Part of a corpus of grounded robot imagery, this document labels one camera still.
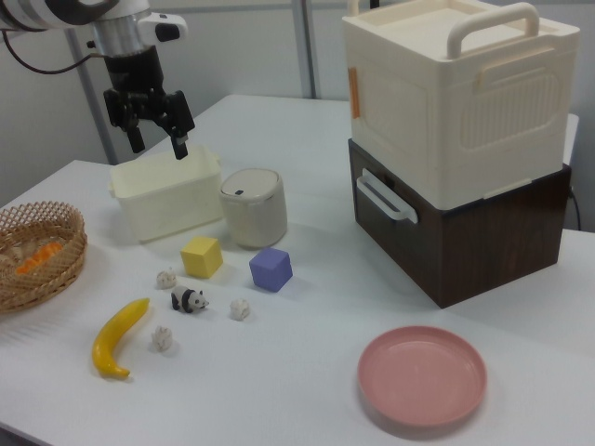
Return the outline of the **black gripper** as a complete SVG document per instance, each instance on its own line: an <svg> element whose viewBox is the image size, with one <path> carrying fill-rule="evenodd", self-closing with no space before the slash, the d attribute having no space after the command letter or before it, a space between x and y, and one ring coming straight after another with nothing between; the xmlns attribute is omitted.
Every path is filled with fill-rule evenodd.
<svg viewBox="0 0 595 446"><path fill-rule="evenodd" d="M103 92L108 117L113 127L126 133L131 150L141 153L144 141L132 103L120 92L148 93L153 90L149 96L151 120L170 136L176 159L185 158L188 155L186 141L194 129L194 120L182 91L163 92L164 75L156 47L129 56L106 58L105 65L112 87L117 90Z"/></svg>

